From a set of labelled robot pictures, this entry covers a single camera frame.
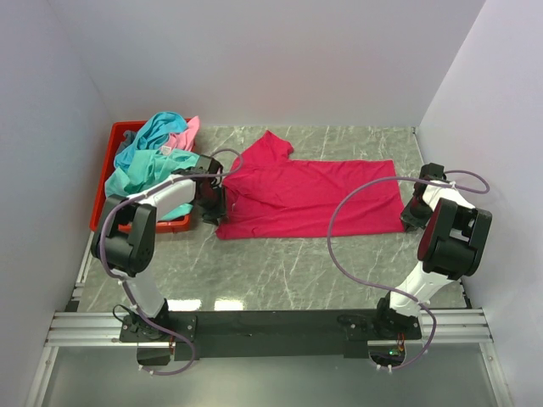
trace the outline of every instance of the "marble floor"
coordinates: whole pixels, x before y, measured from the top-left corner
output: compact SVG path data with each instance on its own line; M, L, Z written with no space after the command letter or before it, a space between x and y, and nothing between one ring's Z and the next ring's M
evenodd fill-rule
M417 176L422 160L408 127L204 126L199 153L218 148L245 150L266 129L289 140L293 159L392 159L398 175ZM218 159L230 168L233 156ZM412 184L400 184L406 203ZM221 241L215 228L194 214L191 231L158 235L154 278L173 310L373 308L385 293L344 277L328 255L326 239ZM339 261L353 274L397 286L416 264L421 232L334 238ZM80 312L111 311L127 304L124 293L90 258ZM458 282L442 288L432 308L465 308Z

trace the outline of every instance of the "white panel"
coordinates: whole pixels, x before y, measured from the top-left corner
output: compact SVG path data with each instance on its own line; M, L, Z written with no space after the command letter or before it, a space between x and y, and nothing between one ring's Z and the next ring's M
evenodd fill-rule
M51 0L117 120L418 125L483 0Z
M494 215L481 267L466 283L519 406L543 399L542 15L541 1L487 1L419 136L425 161L491 184L487 196L466 196Z
M0 13L0 405L22 405L70 299L110 118L46 2Z

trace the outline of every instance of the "red basket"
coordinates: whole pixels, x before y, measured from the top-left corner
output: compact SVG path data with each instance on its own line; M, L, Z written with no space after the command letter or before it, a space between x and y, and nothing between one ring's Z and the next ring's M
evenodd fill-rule
M96 191L96 197L94 198L94 207L92 208L91 216L91 230L96 231L98 223L100 221L100 215L102 214L102 208L105 203L105 191L104 183L113 174L115 170L113 166L113 160L117 148L125 139L123 134L125 131L138 131L143 127L145 121L120 121L114 123L111 127L111 134L109 135L108 149L105 153L104 164L102 165L102 174L100 174L100 183L98 184L98 190ZM119 229L123 232L129 232L131 230L130 225L119 226ZM170 222L162 221L156 224L157 233L172 233L178 231L187 231L190 229L190 215L185 215L181 218L172 220Z

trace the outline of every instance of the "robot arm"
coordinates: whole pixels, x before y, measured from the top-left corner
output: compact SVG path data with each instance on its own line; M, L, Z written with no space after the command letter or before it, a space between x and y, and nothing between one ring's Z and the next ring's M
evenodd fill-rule
M447 183L441 165L427 164L419 178ZM479 267L492 215L477 209L454 188L415 184L410 203L401 215L406 231L425 228L417 251L417 264L397 289L423 303L440 288L471 276ZM420 313L418 304L390 292L378 304L378 324L393 334L408 329Z
M148 268L154 253L154 228L157 221L184 203L200 206L204 222L215 225L226 213L224 193L217 178L177 179L197 174L218 174L221 171L222 165L217 160L200 155L195 167L179 170L161 182L164 189L117 212L107 230L103 228L107 215L131 196L123 198L113 195L104 204L98 232L92 240L92 255L99 259L99 238L104 233L106 256L112 272L126 281L133 296L132 302L138 304L149 318L164 323L168 314L167 302L154 282L152 270ZM128 234L119 230L119 225L129 223L132 228Z

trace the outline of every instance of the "red t-shirt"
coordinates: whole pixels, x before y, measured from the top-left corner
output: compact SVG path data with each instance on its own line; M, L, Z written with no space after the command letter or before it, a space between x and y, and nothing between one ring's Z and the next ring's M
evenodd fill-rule
M289 159L285 140L266 131L243 152L244 165L224 179L227 218L220 239L325 237L332 213L352 190L383 176L395 176L386 161ZM232 165L236 168L238 160ZM355 195L338 214L334 236L403 231L398 183L386 181Z

